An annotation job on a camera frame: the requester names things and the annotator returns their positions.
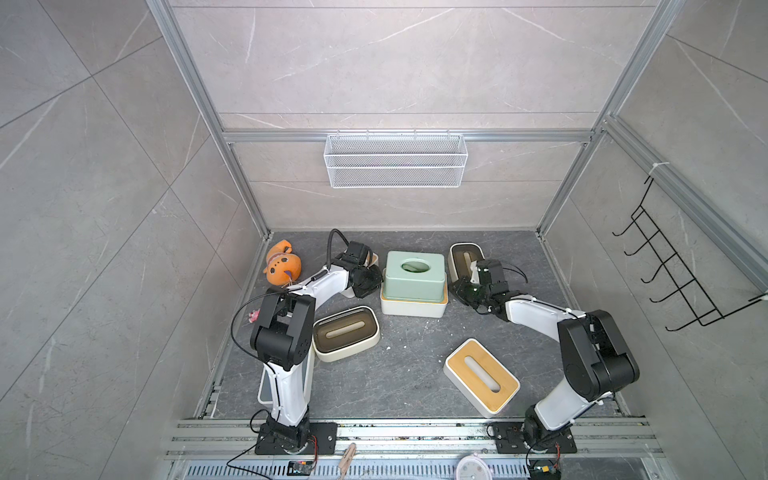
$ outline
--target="gray marble wall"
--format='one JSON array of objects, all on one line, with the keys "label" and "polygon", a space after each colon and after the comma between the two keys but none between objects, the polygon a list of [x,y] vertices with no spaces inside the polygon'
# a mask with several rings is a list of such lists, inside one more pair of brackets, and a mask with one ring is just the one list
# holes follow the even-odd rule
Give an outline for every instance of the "gray marble wall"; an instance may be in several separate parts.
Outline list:
[{"label": "gray marble wall", "polygon": [[149,478],[258,234],[142,0],[0,18],[0,478]]},{"label": "gray marble wall", "polygon": [[591,127],[653,0],[175,0],[225,127]]},{"label": "gray marble wall", "polygon": [[[225,128],[591,128],[655,2],[533,3],[171,2]],[[237,152],[273,228],[497,230],[538,224],[578,145],[470,145],[458,189],[334,190],[322,145]]]},{"label": "gray marble wall", "polygon": [[[688,0],[620,116],[753,242],[768,248],[768,3]],[[768,304],[710,326],[665,330],[692,316],[633,228],[646,174],[612,141],[599,148],[548,235],[582,306],[621,312],[643,376],[624,398],[648,415],[681,478],[768,475]],[[759,293],[710,239],[653,186],[645,206],[724,313]],[[665,257],[669,250],[653,244]],[[690,274],[673,265],[680,280]],[[694,309],[710,303],[687,287]],[[705,321],[716,318],[709,315]]]},{"label": "gray marble wall", "polygon": [[768,250],[768,2],[689,0],[620,116]]},{"label": "gray marble wall", "polygon": [[[278,229],[533,229],[580,145],[467,144],[458,188],[331,188],[322,143],[237,144],[267,223]],[[301,208],[286,214],[285,205]]]}]

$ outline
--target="red wire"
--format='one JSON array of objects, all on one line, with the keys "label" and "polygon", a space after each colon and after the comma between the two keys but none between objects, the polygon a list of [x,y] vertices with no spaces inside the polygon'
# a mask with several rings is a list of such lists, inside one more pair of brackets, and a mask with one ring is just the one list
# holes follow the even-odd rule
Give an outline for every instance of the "red wire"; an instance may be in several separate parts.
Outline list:
[{"label": "red wire", "polygon": [[310,475],[312,475],[312,472],[315,471],[315,468],[317,467],[317,437],[312,435],[312,442],[315,444],[315,461],[312,464],[312,470],[310,470]]}]

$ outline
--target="orange plush toy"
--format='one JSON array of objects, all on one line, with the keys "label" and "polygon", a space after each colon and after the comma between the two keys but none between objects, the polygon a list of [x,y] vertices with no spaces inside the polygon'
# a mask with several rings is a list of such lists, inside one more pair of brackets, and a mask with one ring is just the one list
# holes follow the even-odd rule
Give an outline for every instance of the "orange plush toy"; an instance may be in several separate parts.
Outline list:
[{"label": "orange plush toy", "polygon": [[266,255],[266,281],[283,286],[296,282],[301,275],[301,259],[291,253],[293,248],[288,240],[282,240]]}]

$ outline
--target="white wire basket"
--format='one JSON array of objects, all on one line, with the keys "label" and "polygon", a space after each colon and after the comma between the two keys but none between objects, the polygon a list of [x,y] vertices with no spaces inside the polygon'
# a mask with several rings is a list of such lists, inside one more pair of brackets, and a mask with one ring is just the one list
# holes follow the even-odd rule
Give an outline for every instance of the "white wire basket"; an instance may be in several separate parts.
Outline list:
[{"label": "white wire basket", "polygon": [[458,187],[467,144],[449,132],[331,134],[323,157],[333,188]]}]

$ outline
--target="marble floor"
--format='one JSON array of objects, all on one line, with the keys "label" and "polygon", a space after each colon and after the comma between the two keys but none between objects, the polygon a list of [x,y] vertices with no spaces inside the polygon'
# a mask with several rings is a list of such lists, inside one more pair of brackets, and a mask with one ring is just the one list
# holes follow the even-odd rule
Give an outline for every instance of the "marble floor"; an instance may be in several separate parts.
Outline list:
[{"label": "marble floor", "polygon": [[[273,243],[284,238],[293,244],[294,253],[302,260],[303,280],[323,265],[327,237],[327,232],[282,232],[275,234]],[[505,271],[511,290],[565,305],[544,251],[530,231],[348,232],[347,238],[369,245],[380,255],[382,263],[390,250],[448,256],[452,244],[474,242],[482,247],[487,258],[514,263],[528,275],[526,284],[521,277]],[[342,247],[343,242],[336,238],[334,252]],[[253,294],[262,293],[266,286],[266,279],[260,274]],[[376,293],[364,299],[334,296],[317,310],[316,318],[356,305],[374,309],[381,326],[381,340],[373,348],[346,359],[316,362],[310,400],[312,418],[479,417],[442,371],[445,358],[472,337],[520,381],[520,390],[501,416],[523,416],[526,408],[544,398],[563,377],[560,349],[554,340],[495,316],[480,316],[452,296],[441,319],[383,315]],[[237,338],[241,344],[248,345],[250,331],[250,325],[240,328]],[[255,359],[232,349],[214,418],[249,418],[260,408],[257,394],[261,369]],[[620,413],[616,403],[608,401],[595,406],[587,415]]]}]

